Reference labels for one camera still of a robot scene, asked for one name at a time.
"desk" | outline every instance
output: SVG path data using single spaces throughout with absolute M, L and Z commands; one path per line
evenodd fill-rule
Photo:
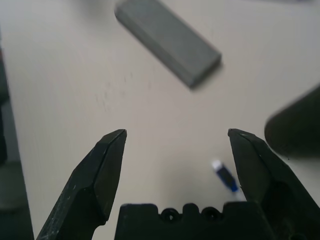
M 221 210 L 231 195 L 210 159 L 236 174 L 228 129 L 263 138 L 266 120 L 319 82 L 319 0 L 163 2 L 222 52 L 223 68 L 195 91 L 117 22 L 113 0 L 0 2 L 35 236 L 72 170 L 120 128 L 128 138 L 118 191 L 93 239 L 113 239 L 124 203 Z M 320 203 L 309 169 L 294 171 Z

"white cap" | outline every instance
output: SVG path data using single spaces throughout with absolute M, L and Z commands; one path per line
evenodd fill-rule
M 213 160 L 211 163 L 211 166 L 213 167 L 214 171 L 216 171 L 216 172 L 224 167 L 222 162 L 218 159 Z

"tabletop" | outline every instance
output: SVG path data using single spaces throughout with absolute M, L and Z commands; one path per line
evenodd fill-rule
M 2 0 L 1 45 L 34 235 L 95 143 L 127 129 L 109 222 L 124 203 L 221 210 L 232 196 L 210 167 L 236 175 L 227 132 L 264 137 L 270 116 L 319 83 L 319 0 L 163 0 L 222 53 L 189 90 L 114 15 L 115 0 Z M 293 170 L 319 204 L 316 172 Z M 315 162 L 314 169 L 320 169 Z

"small blue object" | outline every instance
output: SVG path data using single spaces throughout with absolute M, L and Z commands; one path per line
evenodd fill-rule
M 229 188 L 233 193 L 239 190 L 235 178 L 221 161 L 213 161 L 212 167 L 227 188 Z

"white table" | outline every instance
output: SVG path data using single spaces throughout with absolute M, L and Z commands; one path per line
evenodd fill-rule
M 320 1 L 164 0 L 222 52 L 190 91 L 114 16 L 113 0 L 2 0 L 0 26 L 35 236 L 72 170 L 113 130 L 128 132 L 111 217 L 123 203 L 161 211 L 231 199 L 210 168 L 236 174 L 227 132 L 264 137 L 266 120 L 320 80 Z M 317 203 L 315 169 L 293 168 Z

